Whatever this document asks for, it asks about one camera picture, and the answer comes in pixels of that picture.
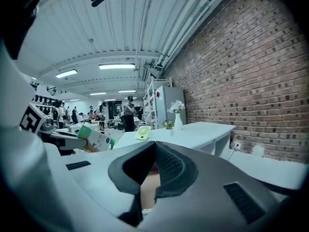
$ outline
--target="black pants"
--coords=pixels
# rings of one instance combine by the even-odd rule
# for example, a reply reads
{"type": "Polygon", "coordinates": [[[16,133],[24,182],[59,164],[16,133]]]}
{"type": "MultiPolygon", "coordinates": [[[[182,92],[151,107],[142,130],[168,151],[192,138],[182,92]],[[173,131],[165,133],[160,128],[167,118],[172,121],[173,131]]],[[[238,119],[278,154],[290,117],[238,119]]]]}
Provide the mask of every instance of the black pants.
{"type": "Polygon", "coordinates": [[[125,120],[125,131],[134,131],[134,118],[133,115],[125,115],[124,116],[125,120]]]}
{"type": "Polygon", "coordinates": [[[77,121],[77,117],[76,117],[76,116],[72,116],[72,121],[74,122],[74,124],[78,124],[78,121],[77,121]]]}

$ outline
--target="white table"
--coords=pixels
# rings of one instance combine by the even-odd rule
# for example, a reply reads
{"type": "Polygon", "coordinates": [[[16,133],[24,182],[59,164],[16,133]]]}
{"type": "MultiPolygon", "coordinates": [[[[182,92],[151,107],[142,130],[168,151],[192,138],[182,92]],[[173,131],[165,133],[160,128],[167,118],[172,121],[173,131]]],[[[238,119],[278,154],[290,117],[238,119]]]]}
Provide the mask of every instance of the white table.
{"type": "MultiPolygon", "coordinates": [[[[212,155],[220,155],[229,148],[230,133],[235,126],[197,122],[183,126],[171,136],[166,129],[151,130],[148,141],[162,141],[196,149],[212,155]]],[[[126,132],[115,148],[121,148],[141,142],[135,138],[136,132],[126,132]]]]}

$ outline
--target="person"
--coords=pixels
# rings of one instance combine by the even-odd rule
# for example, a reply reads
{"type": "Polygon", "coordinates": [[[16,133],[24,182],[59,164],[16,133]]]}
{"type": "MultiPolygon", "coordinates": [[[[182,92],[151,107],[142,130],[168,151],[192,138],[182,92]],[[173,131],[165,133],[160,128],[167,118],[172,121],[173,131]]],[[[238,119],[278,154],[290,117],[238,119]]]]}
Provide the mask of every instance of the person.
{"type": "Polygon", "coordinates": [[[102,102],[102,104],[97,109],[97,113],[102,115],[102,116],[105,116],[105,113],[106,113],[106,102],[102,102]]]}
{"type": "Polygon", "coordinates": [[[93,110],[91,109],[90,112],[88,113],[88,116],[89,116],[89,119],[95,119],[96,116],[95,114],[93,113],[93,110]]]}
{"type": "Polygon", "coordinates": [[[66,109],[65,113],[66,113],[66,120],[70,123],[70,107],[69,106],[66,109]]]}
{"type": "Polygon", "coordinates": [[[64,111],[63,108],[61,107],[62,103],[57,101],[55,104],[55,108],[53,111],[53,117],[56,122],[58,122],[58,126],[60,129],[63,129],[63,116],[64,116],[64,111]]]}
{"type": "Polygon", "coordinates": [[[76,109],[76,107],[74,107],[74,109],[72,111],[72,120],[73,120],[74,124],[78,124],[78,121],[77,121],[77,109],[76,109]]]}
{"type": "Polygon", "coordinates": [[[133,102],[133,97],[129,95],[127,97],[127,103],[124,105],[124,120],[125,120],[125,131],[134,131],[134,104],[133,102]]]}
{"type": "Polygon", "coordinates": [[[61,106],[61,108],[62,108],[62,110],[63,110],[63,120],[65,120],[65,119],[67,119],[66,118],[66,109],[65,109],[65,107],[64,107],[64,102],[62,103],[62,106],[61,106]]]}

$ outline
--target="electrical outlet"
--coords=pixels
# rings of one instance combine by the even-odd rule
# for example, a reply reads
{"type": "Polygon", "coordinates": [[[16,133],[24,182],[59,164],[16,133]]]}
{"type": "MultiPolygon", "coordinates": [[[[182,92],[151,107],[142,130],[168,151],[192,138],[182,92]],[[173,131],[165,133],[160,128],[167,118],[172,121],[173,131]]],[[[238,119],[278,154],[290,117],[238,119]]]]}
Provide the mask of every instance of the electrical outlet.
{"type": "Polygon", "coordinates": [[[240,150],[240,149],[241,149],[241,142],[235,141],[233,150],[240,150]]]}

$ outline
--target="white flower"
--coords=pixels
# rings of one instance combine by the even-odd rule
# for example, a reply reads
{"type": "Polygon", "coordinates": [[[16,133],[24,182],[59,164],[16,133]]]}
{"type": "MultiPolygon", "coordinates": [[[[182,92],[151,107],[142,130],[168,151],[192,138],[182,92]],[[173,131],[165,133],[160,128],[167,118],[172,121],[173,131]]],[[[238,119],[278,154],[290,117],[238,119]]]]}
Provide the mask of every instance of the white flower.
{"type": "Polygon", "coordinates": [[[185,106],[181,101],[171,102],[171,107],[167,111],[170,113],[179,113],[185,106]]]}
{"type": "Polygon", "coordinates": [[[178,105],[178,107],[180,107],[182,105],[181,101],[176,101],[176,104],[178,105]]]}

